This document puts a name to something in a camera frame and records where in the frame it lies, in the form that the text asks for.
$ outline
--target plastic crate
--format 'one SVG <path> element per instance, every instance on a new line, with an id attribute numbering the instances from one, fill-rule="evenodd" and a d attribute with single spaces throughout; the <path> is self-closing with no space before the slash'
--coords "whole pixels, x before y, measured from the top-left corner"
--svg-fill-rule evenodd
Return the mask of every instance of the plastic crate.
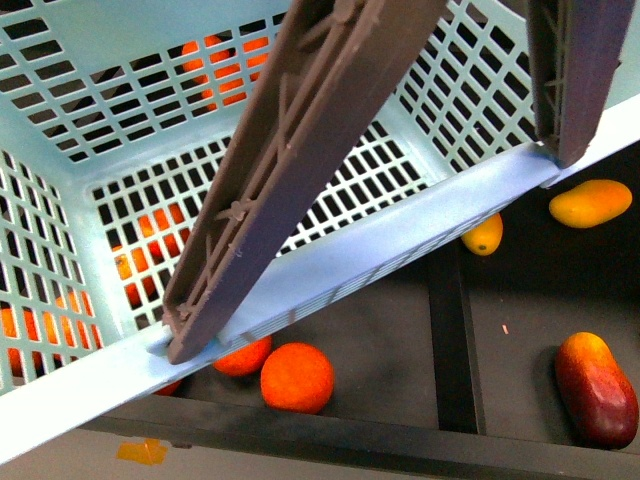
<path id="1" fill-rule="evenodd" d="M 21 0 L 0 12 L 0 302 L 15 327 L 0 336 L 1 393 L 159 320 L 177 254 L 288 3 Z M 629 38 L 638 23 L 636 12 Z M 222 42 L 207 46 L 210 35 Z M 194 41 L 198 51 L 183 56 L 183 45 Z M 627 45 L 633 59 L 637 46 Z M 185 62 L 195 60 L 203 68 L 186 72 Z M 623 62 L 610 107 L 638 103 L 634 67 Z M 209 83 L 196 81 L 203 74 Z M 203 98 L 207 90 L 212 96 Z M 450 2 L 420 57 L 283 245 L 283 261 L 266 273 L 276 280 L 252 292 L 262 309 L 257 301 L 243 305 L 245 316 L 219 335 L 226 350 L 180 371 L 154 371 L 146 390 L 342 298 L 561 178 L 530 143 L 531 103 L 524 20 L 493 0 Z M 584 164 L 638 133 L 605 141 Z M 153 227 L 149 236 L 143 218 Z M 354 243 L 363 253 L 342 265 L 333 253 Z M 125 278 L 117 267 L 123 258 L 132 267 Z M 134 268 L 134 259 L 146 268 Z M 318 272 L 318 262 L 335 268 Z M 316 285 L 282 298 L 296 283 L 294 270 Z M 139 303 L 131 302 L 132 289 Z M 153 335 L 161 343 L 167 333 Z M 11 369 L 16 353 L 21 372 Z M 17 401 L 15 393 L 3 400 Z"/>

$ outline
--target rectangular slot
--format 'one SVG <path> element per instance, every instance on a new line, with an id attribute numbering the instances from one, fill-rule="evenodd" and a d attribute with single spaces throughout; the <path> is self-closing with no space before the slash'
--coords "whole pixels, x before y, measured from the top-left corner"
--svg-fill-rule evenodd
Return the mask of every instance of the rectangular slot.
<path id="1" fill-rule="evenodd" d="M 47 24 L 41 18 L 33 18 L 20 23 L 14 23 L 4 27 L 4 31 L 11 40 L 17 40 L 19 38 L 30 37 L 38 33 L 46 32 L 49 30 Z"/>

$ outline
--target yellow mango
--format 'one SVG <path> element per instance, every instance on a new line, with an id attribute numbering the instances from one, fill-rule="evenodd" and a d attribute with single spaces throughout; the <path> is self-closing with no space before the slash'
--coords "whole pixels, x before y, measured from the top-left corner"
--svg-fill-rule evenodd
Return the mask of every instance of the yellow mango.
<path id="1" fill-rule="evenodd" d="M 591 228 L 624 213 L 632 201 L 631 191 L 615 180 L 588 180 L 554 197 L 549 212 L 563 225 Z"/>
<path id="2" fill-rule="evenodd" d="M 460 238 L 472 253 L 484 257 L 498 249 L 502 241 L 502 231 L 502 217 L 496 213 Z"/>

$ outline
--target orange fruit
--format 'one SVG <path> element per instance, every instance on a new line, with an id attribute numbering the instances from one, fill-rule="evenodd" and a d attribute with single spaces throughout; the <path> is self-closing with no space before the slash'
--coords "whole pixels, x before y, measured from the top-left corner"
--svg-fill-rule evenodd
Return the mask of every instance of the orange fruit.
<path id="1" fill-rule="evenodd" d="M 245 53 L 252 52 L 253 50 L 257 50 L 259 48 L 263 48 L 269 45 L 269 39 L 267 37 L 256 38 L 255 40 L 249 40 L 242 45 L 242 50 Z M 262 53 L 260 55 L 256 55 L 255 57 L 251 57 L 247 60 L 247 67 L 252 68 L 258 65 L 262 65 L 267 61 L 269 57 L 268 53 Z M 249 75 L 249 78 L 252 82 L 255 82 L 260 76 L 260 72 L 254 72 Z"/>
<path id="2" fill-rule="evenodd" d="M 113 252 L 117 252 L 122 247 L 113 248 Z M 149 268 L 149 264 L 147 263 L 146 258 L 144 257 L 144 253 L 141 248 L 136 248 L 131 252 L 131 256 L 133 258 L 134 265 L 138 273 L 142 273 Z M 131 264 L 129 263 L 129 258 L 127 255 L 119 255 L 116 257 L 116 266 L 118 267 L 118 273 L 120 275 L 121 280 L 127 280 L 133 276 L 133 271 L 131 270 Z M 156 291 L 156 285 L 153 282 L 151 277 L 146 277 L 142 279 L 142 285 L 144 286 L 144 290 L 148 296 L 153 295 Z M 127 293 L 127 297 L 129 298 L 129 303 L 133 308 L 141 305 L 142 301 L 140 298 L 140 292 L 138 292 L 138 288 L 134 283 L 129 283 L 125 286 L 125 292 Z"/>
<path id="3" fill-rule="evenodd" d="M 288 343 L 264 362 L 260 389 L 271 408 L 315 414 L 329 402 L 334 379 L 324 353 L 306 343 Z"/>
<path id="4" fill-rule="evenodd" d="M 217 79 L 228 77 L 229 75 L 233 75 L 234 73 L 238 73 L 240 71 L 240 65 L 234 63 L 233 65 L 228 65 L 226 67 L 219 68 L 215 72 L 213 72 Z M 234 80 L 229 80 L 228 82 L 224 82 L 220 85 L 220 93 L 228 92 L 229 90 L 233 90 L 234 88 L 240 88 L 244 85 L 244 80 L 241 78 L 236 78 Z M 213 90 L 207 89 L 202 92 L 202 98 L 212 98 Z M 232 105 L 234 103 L 240 102 L 247 98 L 247 94 L 245 92 L 240 92 L 235 95 L 230 95 L 222 100 L 223 105 Z M 207 108 L 212 112 L 218 108 L 215 103 L 210 103 L 207 105 Z"/>
<path id="5" fill-rule="evenodd" d="M 177 203 L 172 203 L 171 205 L 169 205 L 169 213 L 171 214 L 174 223 L 178 224 L 185 221 L 184 214 L 180 209 L 180 205 L 178 205 Z M 167 230 L 171 226 L 163 209 L 160 208 L 158 210 L 155 210 L 153 212 L 153 217 L 155 218 L 156 224 L 158 225 L 158 229 L 160 231 Z M 140 225 L 140 231 L 142 232 L 143 237 L 148 238 L 152 235 L 155 235 L 156 230 L 155 228 L 153 228 L 153 225 L 151 225 L 151 220 L 149 219 L 148 215 L 140 217 L 138 219 L 138 224 Z M 182 239 L 186 241 L 185 234 L 182 232 L 180 233 Z M 173 234 L 165 235 L 163 240 L 171 257 L 180 255 L 180 247 L 178 246 L 178 242 L 176 241 L 176 238 L 173 236 Z M 158 244 L 158 242 L 153 241 L 149 243 L 149 251 L 154 257 L 162 258 L 162 250 L 160 249 L 160 245 Z"/>
<path id="6" fill-rule="evenodd" d="M 154 394 L 161 395 L 163 397 L 170 397 L 171 395 L 173 395 L 173 392 L 175 392 L 178 389 L 181 383 L 182 383 L 182 380 L 177 380 L 173 383 L 170 383 L 166 387 L 162 387 L 160 390 L 154 392 Z"/>
<path id="7" fill-rule="evenodd" d="M 251 375 L 262 368 L 264 361 L 271 353 L 272 344 L 271 336 L 264 337 L 216 360 L 213 362 L 213 368 L 230 377 Z"/>
<path id="8" fill-rule="evenodd" d="M 23 310 L 24 324 L 27 328 L 27 338 L 33 341 L 40 341 L 40 335 L 38 335 L 38 329 L 33 318 L 33 313 L 28 310 Z M 11 308 L 5 307 L 2 309 L 2 330 L 5 337 L 18 338 L 18 331 L 16 327 L 15 318 Z M 17 348 L 9 348 L 9 364 L 11 365 L 11 373 L 15 377 L 22 377 L 22 358 L 20 351 Z M 33 366 L 36 370 L 42 368 L 42 357 L 38 353 L 32 354 Z"/>
<path id="9" fill-rule="evenodd" d="M 85 312 L 89 316 L 93 316 L 93 309 L 91 308 L 91 304 L 89 303 L 89 296 L 87 295 L 86 292 L 81 292 L 80 295 L 82 297 L 82 304 L 84 305 Z M 65 308 L 64 299 L 62 297 L 58 297 L 56 299 L 56 305 L 60 308 Z M 78 299 L 76 297 L 75 292 L 69 292 L 69 307 L 75 313 L 82 313 L 82 310 L 80 309 L 80 304 L 78 303 Z M 47 332 L 47 340 L 49 341 L 49 343 L 53 345 L 60 345 L 60 340 L 58 337 L 58 333 L 56 331 L 53 315 L 50 312 L 44 312 L 43 318 L 44 318 L 44 328 L 45 328 L 45 331 Z M 75 347 L 76 340 L 73 336 L 73 328 L 71 326 L 72 325 L 71 320 L 67 316 L 62 316 L 60 317 L 60 323 L 62 324 L 62 332 L 64 335 L 64 339 L 67 342 L 67 345 L 69 345 L 70 347 Z M 85 349 L 89 349 L 89 332 L 87 330 L 87 326 L 85 325 L 84 322 L 81 322 L 80 320 L 77 321 L 76 325 L 78 327 L 78 332 L 80 332 L 80 343 Z M 97 327 L 95 327 L 95 325 L 92 325 L 91 330 L 95 338 L 97 347 L 102 348 L 102 341 L 100 340 Z"/>
<path id="10" fill-rule="evenodd" d="M 220 40 L 215 35 L 209 35 L 204 39 L 204 44 L 207 47 L 212 47 L 219 43 L 222 43 L 222 40 Z M 197 51 L 198 51 L 198 44 L 195 41 L 187 42 L 182 47 L 183 56 L 188 55 L 190 53 L 197 52 Z M 222 60 L 226 60 L 230 56 L 231 56 L 231 52 L 229 52 L 229 50 L 221 50 L 219 52 L 215 52 L 209 55 L 209 60 L 211 61 L 211 63 L 217 63 L 217 62 L 221 62 Z M 204 67 L 204 63 L 199 58 L 189 60 L 188 62 L 185 62 L 184 64 L 182 64 L 182 68 L 184 68 L 185 72 L 193 72 L 194 70 L 198 70 L 202 67 Z M 209 81 L 209 77 L 207 77 L 206 75 L 199 75 L 195 77 L 193 80 L 197 83 L 202 84 L 202 83 L 207 83 Z"/>

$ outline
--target black surface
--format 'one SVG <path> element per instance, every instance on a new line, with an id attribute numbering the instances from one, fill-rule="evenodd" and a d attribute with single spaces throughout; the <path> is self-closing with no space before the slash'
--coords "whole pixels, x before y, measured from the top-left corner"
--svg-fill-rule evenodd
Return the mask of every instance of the black surface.
<path id="1" fill-rule="evenodd" d="M 274 348 L 306 342 L 335 369 L 321 415 L 438 428 L 424 261 L 274 335 Z M 232 379 L 213 368 L 192 375 L 179 395 L 266 411 L 259 375 Z"/>
<path id="2" fill-rule="evenodd" d="M 507 207 L 503 242 L 490 257 L 462 247 L 457 271 L 447 246 L 279 332 L 276 345 L 306 341 L 331 359 L 336 391 L 321 415 L 271 411 L 257 376 L 238 382 L 205 368 L 178 390 L 188 398 L 152 396 L 86 428 L 456 478 L 640 478 L 640 439 L 621 452 L 579 446 L 552 370 L 560 343 L 589 330 L 605 339 L 640 388 L 640 201 L 584 231 L 548 213 L 553 196 L 588 178 L 619 179 L 639 196 L 639 172 L 640 144 Z M 444 350 L 435 357 L 464 359 L 467 373 L 437 379 L 436 388 L 431 337 L 459 335 L 461 328 L 466 357 Z M 433 339 L 436 350 L 447 342 Z M 438 430 L 436 390 L 446 392 L 458 380 L 474 384 L 474 349 L 486 435 Z"/>
<path id="3" fill-rule="evenodd" d="M 549 201 L 590 178 L 626 184 L 636 196 L 630 209 L 587 230 L 556 222 Z M 601 336 L 640 392 L 640 145 L 524 195 L 502 216 L 498 251 L 462 256 L 487 434 L 580 444 L 553 378 L 555 352 L 568 336 Z M 640 436 L 625 451 L 640 453 Z"/>
<path id="4" fill-rule="evenodd" d="M 475 335 L 460 274 L 459 242 L 431 252 L 427 272 L 439 428 L 484 434 Z"/>

